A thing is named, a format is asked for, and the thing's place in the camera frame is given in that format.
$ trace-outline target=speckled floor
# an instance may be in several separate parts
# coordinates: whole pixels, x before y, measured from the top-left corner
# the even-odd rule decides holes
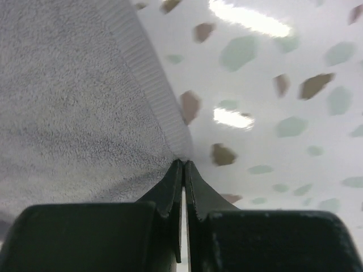
[[[363,253],[363,1],[133,2],[204,179],[243,209],[336,213]]]

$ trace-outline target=black plastic object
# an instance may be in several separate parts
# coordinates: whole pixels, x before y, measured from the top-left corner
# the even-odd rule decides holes
[[[192,272],[362,272],[340,219],[324,211],[244,211],[185,165]]]
[[[182,171],[181,161],[175,161],[136,203],[24,210],[3,245],[0,271],[174,271],[175,256],[180,261],[174,237],[180,230]],[[154,197],[159,201],[152,202]],[[173,205],[174,199],[179,205]]]
[[[26,209],[0,252],[0,272],[175,271],[182,186],[191,272],[363,271],[343,223],[320,211],[244,211],[194,163],[175,161],[135,203]]]

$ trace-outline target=green speckle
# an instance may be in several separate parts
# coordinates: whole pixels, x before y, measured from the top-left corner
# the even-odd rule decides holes
[[[340,201],[336,198],[327,199],[320,202],[318,208],[324,211],[330,211],[331,213],[336,213],[339,211]]]
[[[184,57],[182,55],[167,55],[166,59],[172,64],[178,64],[184,59]]]
[[[273,171],[273,168],[269,165],[256,165],[248,169],[250,174],[258,175],[258,174],[265,174],[270,173]]]
[[[225,109],[227,111],[234,111],[237,109],[237,101],[235,100],[223,100],[218,104],[219,108]]]
[[[272,188],[279,193],[285,193],[289,190],[289,187],[286,184],[275,184]]]
[[[307,185],[301,186],[294,191],[294,196],[297,196],[297,197],[302,196],[302,195],[306,194],[308,191],[310,191],[310,189],[312,187],[313,187],[312,184],[307,184]]]
[[[341,115],[347,112],[352,104],[352,94],[344,87],[335,88],[327,98],[330,115]]]
[[[354,43],[343,41],[328,50],[324,56],[325,63],[328,66],[334,66],[348,61],[355,53]]]
[[[312,197],[306,198],[306,199],[302,202],[302,205],[303,205],[304,207],[306,207],[306,206],[310,205],[311,200],[313,200],[313,198],[312,198]]]
[[[281,53],[287,54],[297,49],[300,39],[296,33],[287,37],[277,37],[273,39]]]
[[[363,188],[363,177],[349,177],[341,182],[343,186],[351,188]]]
[[[257,197],[251,201],[253,204],[263,204],[267,202],[267,199],[264,197]]]
[[[320,146],[309,146],[306,149],[306,152],[312,156],[312,157],[316,157],[316,156],[321,156],[324,153],[324,149]]]
[[[363,137],[363,125],[358,126],[354,131],[350,133],[351,137]]]
[[[294,137],[300,135],[307,128],[307,121],[298,117],[289,117],[280,121],[276,126],[277,136]]]
[[[229,72],[236,72],[257,55],[257,39],[254,36],[231,40],[221,53],[221,64]]]

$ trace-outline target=gray fabric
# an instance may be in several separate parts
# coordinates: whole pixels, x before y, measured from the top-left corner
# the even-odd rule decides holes
[[[136,199],[190,156],[127,0],[0,0],[0,58],[3,212]]]
[[[0,238],[5,237],[8,229],[11,226],[12,221],[14,221],[14,218],[12,216],[9,216],[9,214],[5,214],[4,212],[0,211]]]

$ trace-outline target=brown speckle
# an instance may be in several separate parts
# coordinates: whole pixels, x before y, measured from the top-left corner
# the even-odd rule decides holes
[[[237,158],[232,150],[224,147],[221,143],[215,143],[212,146],[212,159],[218,166],[233,164]]]
[[[203,43],[215,29],[214,24],[203,23],[194,28],[194,39],[198,43]]]
[[[187,91],[180,96],[180,100],[185,123],[189,125],[197,117],[200,109],[200,99],[192,91]]]
[[[349,16],[349,24],[354,24],[356,21],[358,21],[362,13],[363,13],[363,5],[359,5],[353,8]]]
[[[167,14],[172,11],[182,0],[164,0],[161,10]]]
[[[324,89],[325,85],[333,80],[335,74],[320,74],[307,79],[301,84],[300,99],[308,100]]]
[[[230,202],[231,204],[242,199],[241,195],[236,195],[236,194],[221,194],[221,196],[223,196],[223,198],[228,202]]]
[[[275,77],[275,85],[279,97],[285,96],[288,88],[290,87],[290,81],[286,75],[279,75]]]

